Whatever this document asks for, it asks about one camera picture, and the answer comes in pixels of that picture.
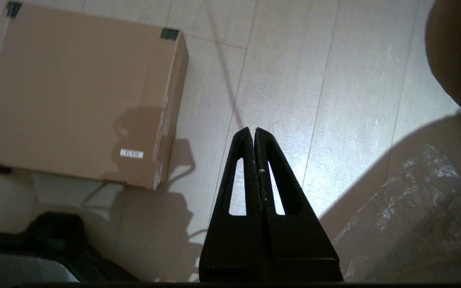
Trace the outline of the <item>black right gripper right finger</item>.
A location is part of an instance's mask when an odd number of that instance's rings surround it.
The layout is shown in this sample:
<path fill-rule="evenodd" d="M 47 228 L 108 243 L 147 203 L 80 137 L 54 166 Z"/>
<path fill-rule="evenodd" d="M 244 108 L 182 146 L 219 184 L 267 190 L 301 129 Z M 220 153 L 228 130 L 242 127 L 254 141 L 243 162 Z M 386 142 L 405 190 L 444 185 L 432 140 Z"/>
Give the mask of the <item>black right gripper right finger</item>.
<path fill-rule="evenodd" d="M 274 281 L 343 281 L 340 260 L 296 175 L 268 131 L 255 131 L 255 156 Z"/>

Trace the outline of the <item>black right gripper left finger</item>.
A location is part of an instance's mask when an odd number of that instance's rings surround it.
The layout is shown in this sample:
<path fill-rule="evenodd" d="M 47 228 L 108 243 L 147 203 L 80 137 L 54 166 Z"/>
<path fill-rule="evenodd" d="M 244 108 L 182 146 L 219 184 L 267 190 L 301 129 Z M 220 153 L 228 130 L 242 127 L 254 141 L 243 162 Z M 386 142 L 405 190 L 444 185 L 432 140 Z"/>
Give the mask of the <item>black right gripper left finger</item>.
<path fill-rule="evenodd" d="M 246 215 L 229 213 L 238 160 L 243 160 Z M 253 281 L 255 265 L 264 253 L 262 208 L 254 144 L 249 128 L 232 138 L 216 196 L 210 225 L 203 244 L 199 278 L 201 281 Z"/>

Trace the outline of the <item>clear crinkled plastic sheet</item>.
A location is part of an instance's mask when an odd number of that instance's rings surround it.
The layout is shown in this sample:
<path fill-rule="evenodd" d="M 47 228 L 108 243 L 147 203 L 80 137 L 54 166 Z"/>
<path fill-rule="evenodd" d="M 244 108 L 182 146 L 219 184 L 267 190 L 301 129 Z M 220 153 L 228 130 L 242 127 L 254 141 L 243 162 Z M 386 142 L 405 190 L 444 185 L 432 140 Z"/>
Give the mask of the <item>clear crinkled plastic sheet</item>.
<path fill-rule="evenodd" d="M 332 243 L 346 282 L 461 282 L 461 176 L 423 146 Z"/>

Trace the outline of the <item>brown cardboard shoe box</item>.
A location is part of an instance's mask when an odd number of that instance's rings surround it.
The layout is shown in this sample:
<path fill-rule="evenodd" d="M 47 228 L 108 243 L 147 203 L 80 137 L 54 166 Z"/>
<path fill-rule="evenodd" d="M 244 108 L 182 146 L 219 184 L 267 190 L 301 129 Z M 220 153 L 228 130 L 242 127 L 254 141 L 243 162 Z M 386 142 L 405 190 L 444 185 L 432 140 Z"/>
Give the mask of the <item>brown cardboard shoe box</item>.
<path fill-rule="evenodd" d="M 155 190 L 188 59 L 178 29 L 7 2 L 0 166 Z"/>

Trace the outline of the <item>brown round stool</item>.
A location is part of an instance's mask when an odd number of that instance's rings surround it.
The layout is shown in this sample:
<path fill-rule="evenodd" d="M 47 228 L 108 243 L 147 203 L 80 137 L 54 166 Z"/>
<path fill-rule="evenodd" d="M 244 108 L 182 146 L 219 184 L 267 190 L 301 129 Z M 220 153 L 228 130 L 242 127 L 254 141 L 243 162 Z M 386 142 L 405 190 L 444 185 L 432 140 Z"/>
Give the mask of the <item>brown round stool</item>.
<path fill-rule="evenodd" d="M 430 70 L 461 107 L 461 0 L 435 0 L 425 26 Z"/>

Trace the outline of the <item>black grey robot base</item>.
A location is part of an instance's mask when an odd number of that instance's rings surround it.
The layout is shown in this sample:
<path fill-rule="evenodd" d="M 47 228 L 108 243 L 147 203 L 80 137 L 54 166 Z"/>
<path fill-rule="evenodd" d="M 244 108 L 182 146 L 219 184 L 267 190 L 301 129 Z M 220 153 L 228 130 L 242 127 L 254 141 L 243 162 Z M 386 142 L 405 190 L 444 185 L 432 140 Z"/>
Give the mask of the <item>black grey robot base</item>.
<path fill-rule="evenodd" d="M 80 282 L 137 282 L 138 279 L 93 247 L 81 217 L 46 212 L 17 234 L 0 233 L 0 257 L 51 261 Z"/>

